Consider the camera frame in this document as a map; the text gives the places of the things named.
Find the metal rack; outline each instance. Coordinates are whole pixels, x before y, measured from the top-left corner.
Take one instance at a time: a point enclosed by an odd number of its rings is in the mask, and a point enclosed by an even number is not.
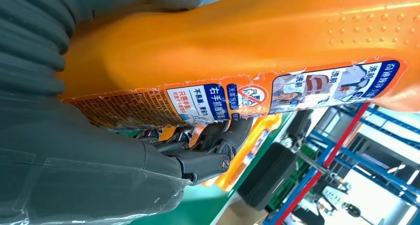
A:
[[[373,181],[377,185],[383,187],[387,191],[391,192],[395,196],[400,197],[407,203],[417,206],[420,208],[420,203],[418,202],[418,196],[420,195],[420,189],[415,188],[414,186],[407,184],[407,182],[403,181],[402,179],[398,178],[394,174],[388,173],[383,168],[379,167],[375,163],[366,160],[362,156],[355,153],[354,149],[349,150],[348,148],[343,148],[343,144],[346,142],[349,135],[352,134],[353,129],[356,127],[357,124],[363,123],[368,125],[382,133],[385,133],[417,150],[420,149],[420,143],[415,142],[406,138],[403,138],[399,135],[396,135],[382,126],[378,126],[365,118],[363,115],[365,112],[369,112],[371,114],[377,115],[383,119],[385,122],[390,121],[395,123],[407,130],[410,130],[414,133],[420,134],[420,129],[408,125],[398,119],[395,119],[387,114],[384,114],[378,111],[375,108],[369,107],[369,103],[360,104],[356,107],[356,110],[352,107],[342,106],[337,107],[339,113],[344,113],[353,117],[350,122],[350,125],[342,134],[341,138],[335,143],[333,140],[325,136],[325,133],[318,132],[313,130],[307,141],[312,145],[318,147],[322,154],[319,156],[318,160],[316,161],[317,165],[312,165],[312,168],[308,171],[306,176],[301,180],[301,182],[296,186],[294,191],[290,194],[289,198],[285,201],[279,211],[274,215],[274,217],[269,220],[266,219],[264,221],[264,225],[282,225],[283,221],[286,217],[292,212],[292,210],[299,204],[299,202],[304,198],[304,196],[311,190],[311,188],[317,183],[319,178],[325,172],[326,169],[329,169],[331,163],[335,161],[335,165],[333,166],[333,170],[336,167],[344,167],[347,169],[353,169],[360,173],[362,176],[368,178],[369,180]],[[384,178],[387,182],[384,183],[383,181],[379,180],[375,176],[369,175],[363,169],[360,169],[359,166],[364,166],[369,168],[370,170],[374,171],[376,175],[380,175]]]

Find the prohibition symbol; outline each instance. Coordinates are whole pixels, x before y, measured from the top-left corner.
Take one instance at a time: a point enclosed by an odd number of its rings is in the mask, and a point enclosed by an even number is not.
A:
[[[247,85],[238,89],[239,106],[254,107],[267,99],[267,90],[259,85]]]

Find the plastic wrap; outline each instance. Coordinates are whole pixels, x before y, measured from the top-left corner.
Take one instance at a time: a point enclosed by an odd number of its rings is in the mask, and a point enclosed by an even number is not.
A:
[[[189,180],[0,149],[0,224],[128,224],[175,208]]]

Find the bottle label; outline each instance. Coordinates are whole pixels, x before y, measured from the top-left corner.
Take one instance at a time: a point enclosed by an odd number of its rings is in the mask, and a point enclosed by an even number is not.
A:
[[[365,102],[391,89],[406,65],[390,57],[357,64],[266,72],[255,77],[168,84],[64,99],[90,122],[111,129],[205,125],[214,121]]]

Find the plastic bottle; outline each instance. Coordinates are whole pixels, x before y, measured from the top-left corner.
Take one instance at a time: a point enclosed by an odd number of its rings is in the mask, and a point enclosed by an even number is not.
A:
[[[223,0],[87,26],[61,98],[108,128],[369,101],[419,111],[420,0]]]

